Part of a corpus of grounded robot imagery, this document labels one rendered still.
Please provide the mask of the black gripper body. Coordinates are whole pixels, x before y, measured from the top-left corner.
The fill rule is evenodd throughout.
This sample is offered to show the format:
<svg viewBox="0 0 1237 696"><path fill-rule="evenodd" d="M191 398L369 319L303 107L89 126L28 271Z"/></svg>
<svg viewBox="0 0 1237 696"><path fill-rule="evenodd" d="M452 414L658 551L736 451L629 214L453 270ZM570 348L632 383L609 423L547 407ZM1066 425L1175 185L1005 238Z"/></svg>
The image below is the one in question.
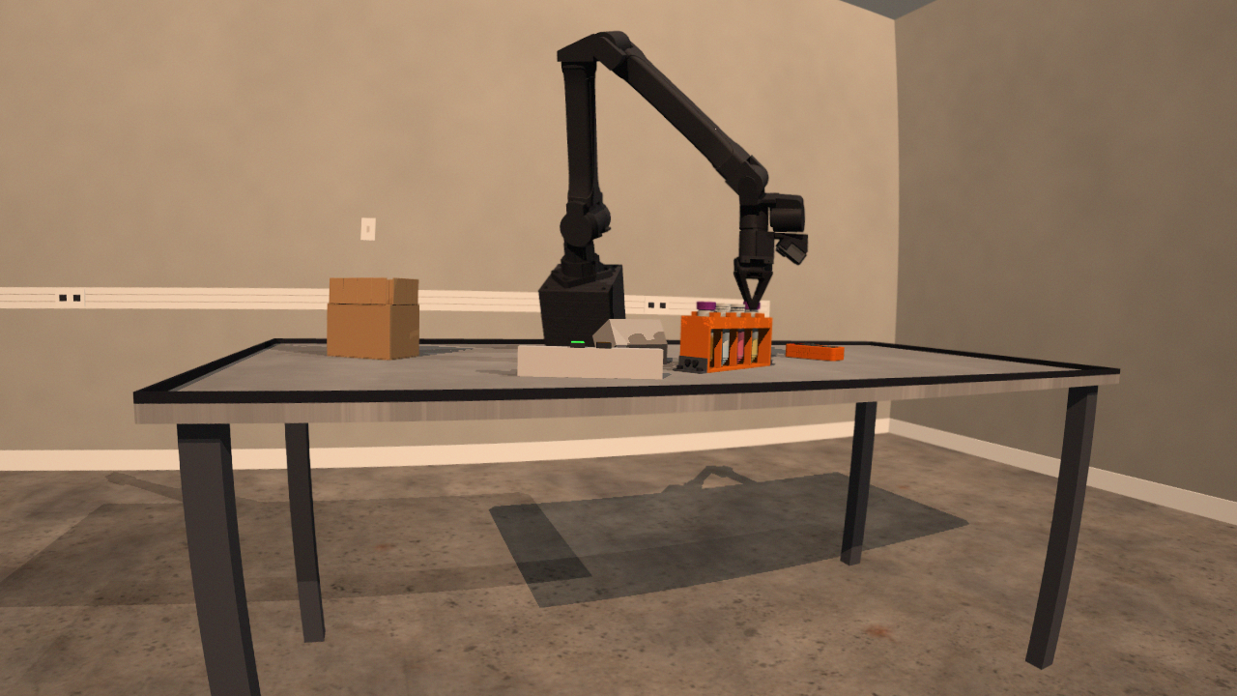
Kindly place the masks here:
<svg viewBox="0 0 1237 696"><path fill-rule="evenodd" d="M774 257L756 256L756 232L768 232L767 229L738 230L738 257L734 258L734 271L757 269L757 272L772 272ZM755 257L746 257L755 256ZM748 263L750 260L750 263Z"/></svg>

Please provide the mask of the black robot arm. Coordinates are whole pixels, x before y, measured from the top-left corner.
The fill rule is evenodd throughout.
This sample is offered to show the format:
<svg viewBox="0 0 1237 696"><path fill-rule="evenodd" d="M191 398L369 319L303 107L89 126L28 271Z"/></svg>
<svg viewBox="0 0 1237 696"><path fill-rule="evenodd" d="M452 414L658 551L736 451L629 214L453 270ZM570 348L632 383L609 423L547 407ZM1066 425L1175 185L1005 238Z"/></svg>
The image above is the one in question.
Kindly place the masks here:
<svg viewBox="0 0 1237 696"><path fill-rule="evenodd" d="M591 41L591 42L590 42ZM590 45L590 48L589 48ZM710 117L679 91L644 52L621 31L599 32L557 51L564 79L568 132L568 203L562 218L562 268L550 272L562 289L571 289L614 276L593 252L593 239L611 230L611 215L599 188L595 74L597 62L621 75L647 99L675 130L683 134L738 194L738 230L773 227L756 232L756 256L774 257L774 247L792 263L802 265L808 252L802 195L764 193L768 173L755 156L729 138ZM621 51L622 49L622 51ZM623 51L626 49L626 51ZM757 199L760 197L760 199ZM772 204L769 204L772 203ZM746 206L752 204L752 206ZM590 206L590 211L589 211ZM777 237L777 239L776 239ZM774 245L774 241L779 241Z"/></svg>

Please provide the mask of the brown cardboard box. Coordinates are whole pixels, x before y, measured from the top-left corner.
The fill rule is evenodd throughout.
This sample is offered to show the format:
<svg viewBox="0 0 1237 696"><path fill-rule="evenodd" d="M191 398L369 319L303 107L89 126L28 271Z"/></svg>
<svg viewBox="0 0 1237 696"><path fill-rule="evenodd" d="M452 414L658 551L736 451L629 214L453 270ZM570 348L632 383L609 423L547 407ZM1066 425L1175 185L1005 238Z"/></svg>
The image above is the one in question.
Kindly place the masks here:
<svg viewBox="0 0 1237 696"><path fill-rule="evenodd" d="M418 279L338 279L327 305L327 354L386 361L418 357Z"/></svg>

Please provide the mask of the beige key housing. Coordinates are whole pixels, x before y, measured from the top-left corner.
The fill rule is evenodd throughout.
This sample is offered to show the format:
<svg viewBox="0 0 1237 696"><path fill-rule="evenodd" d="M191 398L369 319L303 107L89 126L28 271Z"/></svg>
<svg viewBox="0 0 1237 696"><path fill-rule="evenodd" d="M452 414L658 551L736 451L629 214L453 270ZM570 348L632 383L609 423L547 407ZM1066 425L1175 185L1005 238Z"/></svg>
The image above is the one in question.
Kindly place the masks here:
<svg viewBox="0 0 1237 696"><path fill-rule="evenodd" d="M607 320L593 334L595 347L596 342L614 342L614 347L662 349L663 363L667 363L668 344L661 320Z"/></svg>

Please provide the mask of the black table edge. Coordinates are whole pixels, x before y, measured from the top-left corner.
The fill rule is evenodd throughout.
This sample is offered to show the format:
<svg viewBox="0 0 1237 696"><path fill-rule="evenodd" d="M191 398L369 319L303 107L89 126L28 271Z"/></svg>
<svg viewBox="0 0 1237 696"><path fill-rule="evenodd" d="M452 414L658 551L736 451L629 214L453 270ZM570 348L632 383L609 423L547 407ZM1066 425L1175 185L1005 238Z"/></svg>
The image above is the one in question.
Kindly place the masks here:
<svg viewBox="0 0 1237 696"><path fill-rule="evenodd" d="M882 345L882 347L901 347L908 351L933 354L957 354L957 356L983 360L1002 360L1016 363L1039 363L1056 368L1081 368L1068 371L1047 371L1047 373L999 373L999 375L952 375L952 376L905 376L905 378L880 380L826 380L826 382L769 382L738 384L631 384L631 387L588 387L588 388L537 388L537 389L476 389L476 391L173 391L181 384L197 380L198 376L212 373L228 363L263 351L275 344L327 344L327 337L273 337L236 354L213 362L205 362L199 368L171 376L163 382L148 384L141 391L134 391L134 404L205 404L205 402L430 402L430 401L534 401L534 399L609 399L609 397L641 396L698 396L698 393L748 393L748 392L795 392L795 391L837 391L880 387L899 387L901 384L955 384L974 382L1009 382L1009 380L1061 378L1061 376L1119 375L1119 368L1077 362L1051 362L1025 360L999 354L972 354L964 351L945 351L936 347L918 347L891 342L816 342L816 345ZM785 340L769 340L769 345L785 345ZM804 344L804 342L803 342Z"/></svg>

